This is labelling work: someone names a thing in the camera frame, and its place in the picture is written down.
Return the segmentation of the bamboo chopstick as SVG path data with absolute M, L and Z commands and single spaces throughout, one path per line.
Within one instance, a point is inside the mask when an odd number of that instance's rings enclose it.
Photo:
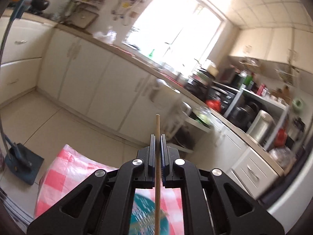
M 155 223 L 154 234 L 160 235 L 161 220 L 161 156 L 160 156 L 160 115 L 156 114 L 156 177 L 155 177 Z

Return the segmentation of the cream kitchen base cabinets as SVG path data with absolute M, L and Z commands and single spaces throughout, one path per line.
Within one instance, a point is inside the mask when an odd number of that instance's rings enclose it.
M 183 103 L 202 103 L 122 51 L 50 22 L 17 19 L 1 64 L 1 103 L 32 89 L 110 133 L 147 143 L 155 116 L 170 134 Z

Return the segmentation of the bright kitchen window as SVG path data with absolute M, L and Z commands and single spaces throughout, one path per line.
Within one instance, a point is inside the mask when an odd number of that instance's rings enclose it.
M 153 0 L 123 43 L 170 71 L 187 74 L 207 59 L 225 23 L 209 0 Z

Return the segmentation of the teal perforated utensil holder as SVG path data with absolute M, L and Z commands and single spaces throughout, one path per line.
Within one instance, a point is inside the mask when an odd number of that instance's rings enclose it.
M 134 196 L 130 229 L 128 234 L 154 234 L 155 203 L 151 199 L 136 193 Z

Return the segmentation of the red white checkered tablecloth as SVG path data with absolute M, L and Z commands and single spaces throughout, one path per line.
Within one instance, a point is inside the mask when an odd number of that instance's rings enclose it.
M 69 145 L 65 145 L 39 181 L 34 218 L 45 213 L 98 169 L 107 172 L 116 170 L 115 167 L 93 161 Z M 167 234 L 184 234 L 179 188 L 161 188 L 161 210 L 169 223 Z

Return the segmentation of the cream drawer cabinet unit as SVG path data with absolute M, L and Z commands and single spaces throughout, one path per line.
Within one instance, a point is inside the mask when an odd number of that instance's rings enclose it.
M 244 132 L 216 112 L 213 167 L 230 175 L 253 198 L 268 190 L 284 170 Z

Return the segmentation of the stainless steel pot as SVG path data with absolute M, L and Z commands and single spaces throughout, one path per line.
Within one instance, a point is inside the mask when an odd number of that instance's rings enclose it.
M 261 144 L 273 124 L 273 117 L 266 111 L 260 110 L 249 127 L 247 135 L 249 135 L 255 142 Z

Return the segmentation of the black kettle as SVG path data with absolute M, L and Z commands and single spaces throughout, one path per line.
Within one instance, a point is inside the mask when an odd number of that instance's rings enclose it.
M 30 12 L 34 14 L 42 14 L 48 8 L 50 2 L 48 0 L 32 0 L 30 5 Z

